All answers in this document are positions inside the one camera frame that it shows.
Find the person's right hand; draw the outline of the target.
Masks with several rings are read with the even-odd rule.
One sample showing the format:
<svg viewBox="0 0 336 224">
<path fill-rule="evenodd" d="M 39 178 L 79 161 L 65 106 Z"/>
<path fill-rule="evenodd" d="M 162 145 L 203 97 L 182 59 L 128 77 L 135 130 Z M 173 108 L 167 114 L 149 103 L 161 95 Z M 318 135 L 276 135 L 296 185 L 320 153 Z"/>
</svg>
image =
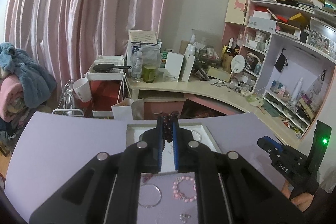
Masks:
<svg viewBox="0 0 336 224">
<path fill-rule="evenodd" d="M 302 194 L 298 195 L 297 197 L 294 197 L 294 198 L 290 199 L 291 191 L 290 191 L 289 187 L 290 187 L 289 181 L 285 180 L 285 182 L 282 186 L 281 193 L 287 199 L 291 200 L 291 202 L 299 210 L 301 210 L 302 212 L 306 211 L 308 209 L 308 207 L 311 205 L 311 203 L 313 202 L 314 196 L 311 195 L 310 193 L 302 193 Z"/>
</svg>

